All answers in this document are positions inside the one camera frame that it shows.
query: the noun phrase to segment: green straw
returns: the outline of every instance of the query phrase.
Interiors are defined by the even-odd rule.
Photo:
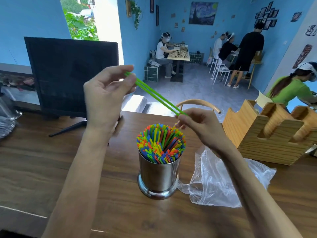
[[[130,72],[125,72],[125,76],[129,76],[131,73]],[[175,113],[176,115],[185,114],[183,111],[181,111],[179,108],[177,108],[174,104],[172,104],[171,102],[169,102],[166,98],[164,98],[161,94],[159,94],[158,92],[156,92],[154,89],[152,89],[150,86],[148,86],[146,83],[144,83],[143,81],[141,81],[140,79],[137,78],[137,81],[135,82],[141,89],[143,89],[145,92],[147,92],[149,95],[151,95],[153,98],[155,98],[157,101],[159,101],[161,104],[163,104],[165,107],[167,107],[170,111],[172,111],[173,113]]]

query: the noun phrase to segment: colorful straws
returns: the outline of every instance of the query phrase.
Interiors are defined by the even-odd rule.
[[[184,135],[175,127],[152,124],[137,136],[141,155],[155,164],[168,164],[177,160],[186,147]]]
[[[129,76],[130,72],[125,72],[125,76]],[[153,88],[148,86],[146,83],[141,81],[137,78],[137,81],[135,82],[136,85],[138,85],[141,89],[143,89],[145,92],[147,92],[149,95],[151,95],[153,98],[155,98],[157,101],[159,101],[161,104],[163,104],[165,107],[167,107],[170,111],[175,113],[176,115],[185,114],[182,110],[177,108],[174,104],[172,104],[170,101],[168,101],[166,98],[164,98],[161,94],[156,92]]]

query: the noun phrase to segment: starry night painting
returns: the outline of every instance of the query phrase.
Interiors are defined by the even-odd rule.
[[[189,14],[189,24],[214,25],[218,3],[193,1]]]

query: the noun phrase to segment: hand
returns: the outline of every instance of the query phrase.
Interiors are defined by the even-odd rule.
[[[133,65],[108,67],[84,84],[88,127],[111,132],[120,116],[123,97],[135,91],[135,74],[124,75],[133,69]]]
[[[178,122],[175,127],[184,129],[188,126],[197,134],[204,145],[216,152],[224,151],[228,146],[233,145],[226,136],[214,111],[190,108],[183,112],[188,114],[188,116],[178,116]]]

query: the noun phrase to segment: chinese character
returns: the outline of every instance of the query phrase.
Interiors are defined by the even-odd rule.
[[[306,31],[306,36],[311,36],[312,33],[314,32],[314,29],[315,29],[316,25],[311,25],[308,27],[307,31]]]

